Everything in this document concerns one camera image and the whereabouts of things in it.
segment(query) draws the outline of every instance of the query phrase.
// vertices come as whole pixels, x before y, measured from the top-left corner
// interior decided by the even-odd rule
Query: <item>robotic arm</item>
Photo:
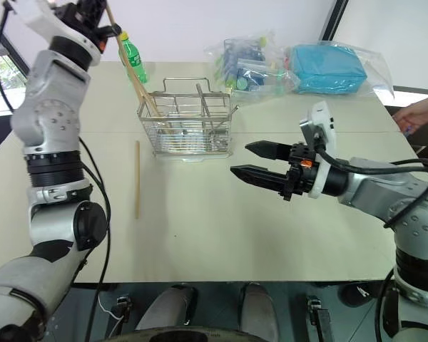
[[[334,122],[325,102],[317,103],[300,123],[307,145],[283,145],[268,141],[253,142],[245,148],[272,160],[289,162],[286,175],[252,165],[231,167],[246,183],[279,192],[284,200],[292,194],[320,193],[337,197],[341,204],[390,221],[428,186],[410,173],[360,175],[330,166],[315,152],[323,144],[334,154]],[[354,157],[348,163],[361,168],[395,167]],[[395,292],[385,300],[384,328],[393,341],[428,341],[428,197],[391,227],[396,243]]]
[[[78,112],[90,80],[88,67],[98,63],[108,37],[121,28],[97,27],[106,0],[80,0],[53,11],[45,0],[7,6],[50,43],[38,54],[24,103],[11,119],[31,178],[33,250],[0,268],[0,341],[35,341],[108,229],[83,176]]]

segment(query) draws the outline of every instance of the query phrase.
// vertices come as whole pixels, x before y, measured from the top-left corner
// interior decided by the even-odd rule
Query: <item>human hand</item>
[[[398,110],[393,115],[393,119],[403,133],[413,134],[428,123],[428,98]]]

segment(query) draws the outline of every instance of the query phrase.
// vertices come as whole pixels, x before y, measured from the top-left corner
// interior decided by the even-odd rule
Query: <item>wire basket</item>
[[[193,83],[193,93],[167,91],[167,82]],[[201,84],[207,87],[203,92]],[[140,104],[138,117],[152,143],[157,157],[203,160],[230,155],[230,124],[233,112],[230,96],[214,92],[207,78],[165,78],[163,91],[149,94],[158,114],[147,102]]]

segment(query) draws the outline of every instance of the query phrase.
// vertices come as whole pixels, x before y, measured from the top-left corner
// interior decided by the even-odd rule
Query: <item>white table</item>
[[[165,76],[208,75],[202,63],[147,68],[149,90],[161,89]],[[154,158],[120,63],[101,63],[91,75],[81,135],[100,167],[113,210],[106,281],[381,279],[392,267],[393,235],[378,219],[331,197],[294,195],[289,203],[229,171],[232,165],[254,164],[285,172],[286,163],[259,158],[243,146],[256,140],[303,140],[298,122],[321,99],[335,119],[339,157],[414,157],[376,98],[288,95],[242,107],[233,118],[233,155],[188,164]],[[134,217],[136,140],[141,143],[139,219]],[[20,148],[12,134],[0,147],[0,265],[31,248],[25,195],[29,181]],[[7,168],[19,171],[5,177]],[[98,190],[93,200],[102,203]],[[77,281],[98,280],[105,247],[103,243],[92,253]]]

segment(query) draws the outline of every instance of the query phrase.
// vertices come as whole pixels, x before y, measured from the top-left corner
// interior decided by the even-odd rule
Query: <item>blue cloth in plastic bag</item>
[[[367,77],[355,52],[342,46],[298,45],[291,69],[300,79],[297,93],[356,93]]]

